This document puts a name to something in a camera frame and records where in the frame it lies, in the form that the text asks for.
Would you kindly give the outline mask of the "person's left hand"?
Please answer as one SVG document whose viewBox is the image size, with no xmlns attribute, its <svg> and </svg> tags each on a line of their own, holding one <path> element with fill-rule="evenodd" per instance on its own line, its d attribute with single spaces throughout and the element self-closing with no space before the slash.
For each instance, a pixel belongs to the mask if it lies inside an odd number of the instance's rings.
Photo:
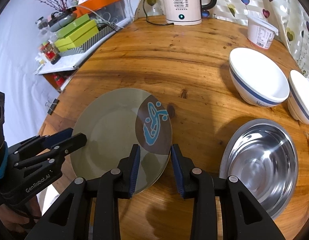
<svg viewBox="0 0 309 240">
<path fill-rule="evenodd" d="M 37 196 L 34 196 L 29 200 L 29 205 L 31 214 L 35 217 L 41 218 L 42 213 Z M 0 206 L 0 220 L 8 230 L 16 232 L 25 232 L 22 225 L 29 223 L 29 218 L 18 215 L 5 204 Z"/>
</svg>

